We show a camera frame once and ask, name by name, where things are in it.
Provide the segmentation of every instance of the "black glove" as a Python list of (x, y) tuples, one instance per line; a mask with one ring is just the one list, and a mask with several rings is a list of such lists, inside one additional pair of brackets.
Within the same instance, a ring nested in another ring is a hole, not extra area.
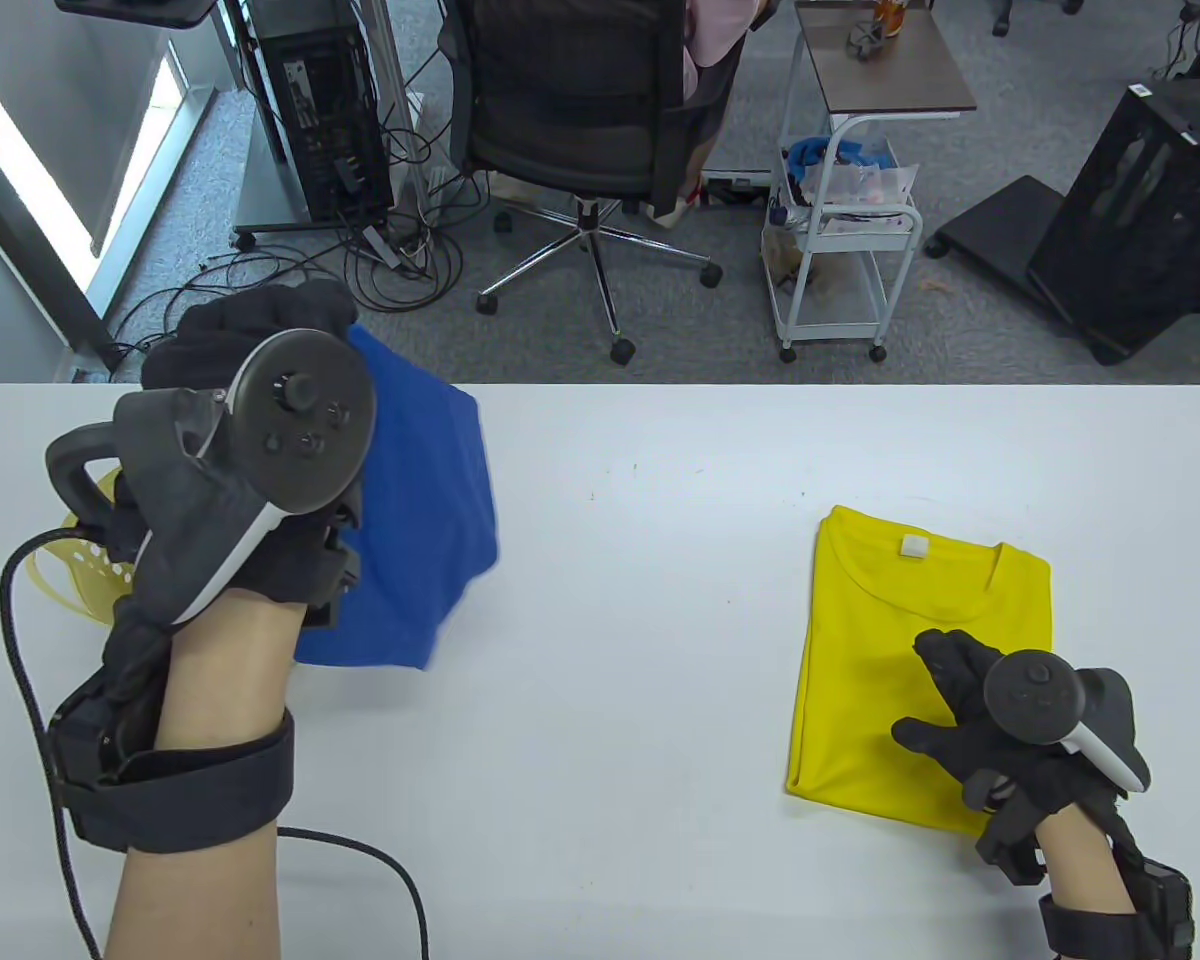
[(983, 682), (1004, 654), (962, 630), (929, 630), (916, 637), (914, 652), (929, 668), (947, 701), (955, 727), (906, 716), (893, 724), (893, 739), (912, 754), (925, 754), (961, 784), (979, 772), (994, 772), (992, 799), (1021, 790), (1043, 814), (1056, 814), (1094, 790), (1116, 791), (1087, 758), (1058, 745), (1037, 746), (1015, 740), (988, 713)]
[(1004, 654), (962, 630), (928, 630), (916, 637), (914, 652), (956, 726), (906, 716), (893, 724), (893, 739), (912, 754), (932, 756), (964, 785), (966, 804), (994, 814), (978, 841), (986, 863), (1004, 870), (1013, 883), (1039, 883), (1044, 870), (1036, 860), (1036, 827), (1070, 804), (1079, 804), (1117, 844), (1136, 851), (1116, 814), (1116, 797), (1124, 791), (1084, 756), (1056, 744), (1024, 744), (992, 720), (983, 684)]
[(356, 301), (337, 280), (307, 280), (299, 287), (268, 284), (188, 307), (168, 340), (142, 365), (142, 386), (229, 388), (253, 348), (281, 330), (312, 329), (347, 340)]
[[(356, 301), (336, 280), (308, 280), (299, 287), (269, 284), (190, 307), (175, 332), (157, 343), (142, 370), (144, 389), (228, 388), (245, 358), (281, 330), (308, 328), (347, 340), (356, 323)], [(140, 542), (144, 524), (124, 475), (116, 480), (116, 534), (108, 540)], [(359, 526), (359, 480), (320, 511), (286, 517), (258, 544), (230, 580), (230, 586), (262, 594), (277, 604), (312, 604), (341, 563), (331, 538), (343, 526)], [(328, 608), (308, 614), (308, 625), (326, 622)]]

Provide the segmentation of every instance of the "blue cloth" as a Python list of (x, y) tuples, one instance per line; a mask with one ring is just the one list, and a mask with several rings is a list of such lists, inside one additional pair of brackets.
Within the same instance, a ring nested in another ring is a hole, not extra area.
[[(787, 151), (787, 174), (796, 186), (804, 184), (805, 170), (810, 166), (818, 166), (823, 161), (829, 143), (830, 137), (808, 137), (805, 140), (792, 143)], [(892, 170), (898, 166), (887, 152), (863, 152), (862, 144), (857, 140), (841, 140), (836, 158), (842, 164), (878, 166), (882, 170)]]
[(364, 462), (361, 582), (338, 625), (302, 631), (298, 660), (334, 667), (427, 666), (436, 631), (473, 577), (498, 562), (498, 524), (476, 401), (353, 326), (377, 389)]

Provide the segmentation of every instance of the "black pc case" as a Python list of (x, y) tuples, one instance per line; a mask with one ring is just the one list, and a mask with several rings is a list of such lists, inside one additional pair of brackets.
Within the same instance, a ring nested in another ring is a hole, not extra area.
[(1200, 312), (1200, 79), (1124, 92), (1026, 275), (1104, 362)]
[(348, 0), (252, 0), (248, 13), (308, 217), (382, 215), (394, 202), (389, 157)]

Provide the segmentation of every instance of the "pink clothing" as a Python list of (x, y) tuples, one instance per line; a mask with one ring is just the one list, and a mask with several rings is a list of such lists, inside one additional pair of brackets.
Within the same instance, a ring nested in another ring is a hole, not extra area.
[(686, 0), (684, 100), (697, 90), (700, 68), (715, 67), (745, 35), (766, 0)]

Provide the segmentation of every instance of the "yellow t-shirt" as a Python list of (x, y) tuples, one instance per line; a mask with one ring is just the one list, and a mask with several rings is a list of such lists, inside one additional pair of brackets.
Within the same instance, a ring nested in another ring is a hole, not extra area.
[[(928, 556), (913, 557), (908, 553)], [(952, 724), (912, 650), (930, 628), (1003, 653), (1054, 641), (1049, 564), (1001, 544), (976, 547), (836, 506), (818, 530), (814, 608), (796, 695), (787, 791), (920, 827), (978, 833), (961, 787), (889, 736), (900, 718)]]

